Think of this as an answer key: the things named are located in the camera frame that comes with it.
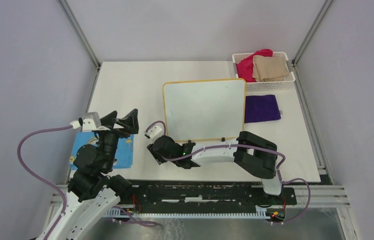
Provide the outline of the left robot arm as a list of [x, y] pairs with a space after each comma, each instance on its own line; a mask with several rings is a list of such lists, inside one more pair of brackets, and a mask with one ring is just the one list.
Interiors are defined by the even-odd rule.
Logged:
[[115, 110], [104, 117], [88, 112], [71, 126], [94, 133], [98, 143], [78, 149], [73, 162], [76, 171], [62, 197], [60, 212], [40, 240], [81, 240], [112, 206], [125, 204], [132, 197], [132, 184], [121, 175], [108, 173], [113, 170], [119, 140], [139, 132], [138, 109], [122, 118]]

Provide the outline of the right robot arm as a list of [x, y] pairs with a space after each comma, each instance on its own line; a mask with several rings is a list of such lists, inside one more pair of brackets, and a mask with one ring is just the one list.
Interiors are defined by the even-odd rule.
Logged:
[[248, 131], [242, 131], [236, 139], [220, 143], [198, 144], [192, 141], [178, 144], [162, 135], [147, 146], [158, 162], [172, 162], [183, 169], [209, 164], [235, 163], [250, 175], [261, 179], [263, 196], [270, 204], [278, 203], [284, 196], [280, 165], [285, 155], [277, 151], [277, 145]]

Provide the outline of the yellow framed whiteboard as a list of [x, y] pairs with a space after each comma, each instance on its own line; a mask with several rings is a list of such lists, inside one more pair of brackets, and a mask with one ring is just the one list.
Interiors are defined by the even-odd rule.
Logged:
[[242, 78], [166, 82], [167, 134], [177, 142], [237, 137], [244, 129], [246, 91]]

